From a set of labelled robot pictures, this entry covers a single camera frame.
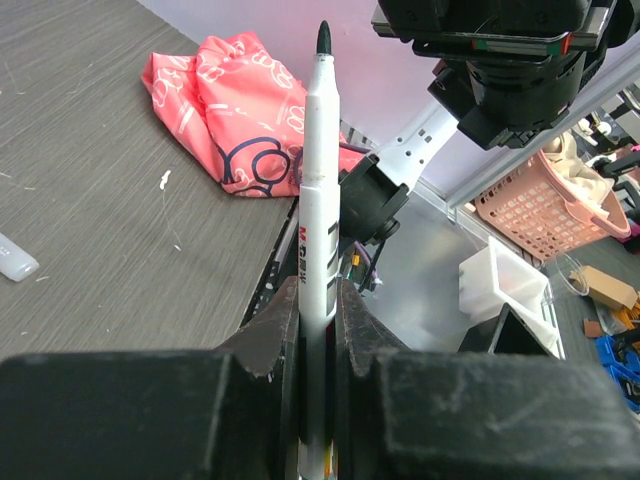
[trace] gray wood tabletop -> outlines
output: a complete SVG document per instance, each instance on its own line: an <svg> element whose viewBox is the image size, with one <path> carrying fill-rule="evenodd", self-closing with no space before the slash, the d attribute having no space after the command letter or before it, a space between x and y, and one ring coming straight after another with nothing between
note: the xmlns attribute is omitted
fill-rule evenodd
<svg viewBox="0 0 640 480"><path fill-rule="evenodd" d="M0 358L208 348L239 326L291 200L227 195L155 117L149 53L195 50L133 0L0 5L0 232L41 264L0 275Z"/></svg>

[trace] white plastic bin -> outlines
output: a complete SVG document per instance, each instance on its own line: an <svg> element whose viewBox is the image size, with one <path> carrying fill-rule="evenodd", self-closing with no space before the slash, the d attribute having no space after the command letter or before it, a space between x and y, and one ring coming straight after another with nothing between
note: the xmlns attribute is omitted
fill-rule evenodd
<svg viewBox="0 0 640 480"><path fill-rule="evenodd" d="M460 264L460 311L477 325L511 305L547 348L558 329L544 321L542 300L549 280L493 237L489 246Z"/></svg>

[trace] plastic basket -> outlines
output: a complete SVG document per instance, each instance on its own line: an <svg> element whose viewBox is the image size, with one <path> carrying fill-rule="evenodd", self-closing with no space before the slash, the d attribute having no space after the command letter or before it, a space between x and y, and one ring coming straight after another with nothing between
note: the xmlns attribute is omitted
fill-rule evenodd
<svg viewBox="0 0 640 480"><path fill-rule="evenodd" d="M542 152L485 190L475 204L484 221L540 260L630 233L614 192L602 204L609 212L604 219L565 187Z"/></svg>

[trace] white object on table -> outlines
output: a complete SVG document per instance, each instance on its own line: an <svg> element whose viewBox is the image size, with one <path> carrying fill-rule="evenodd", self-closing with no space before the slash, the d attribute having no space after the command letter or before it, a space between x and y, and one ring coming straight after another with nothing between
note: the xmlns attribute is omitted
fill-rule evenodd
<svg viewBox="0 0 640 480"><path fill-rule="evenodd" d="M20 282L39 267L35 258L0 233L0 273L14 282Z"/></svg>
<svg viewBox="0 0 640 480"><path fill-rule="evenodd" d="M542 301L547 277L493 237L489 246L460 264L460 311L477 325L498 316L509 304L540 343L553 349L560 337L557 328L544 321Z"/></svg>

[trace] pink fabric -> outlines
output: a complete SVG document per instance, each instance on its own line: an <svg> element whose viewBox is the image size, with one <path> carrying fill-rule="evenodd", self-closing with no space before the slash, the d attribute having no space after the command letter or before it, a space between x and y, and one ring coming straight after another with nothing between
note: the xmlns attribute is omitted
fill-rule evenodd
<svg viewBox="0 0 640 480"><path fill-rule="evenodd" d="M209 37L195 57L152 53L142 81L158 117L228 193L298 194L306 90L255 34ZM360 158L341 149L341 169Z"/></svg>

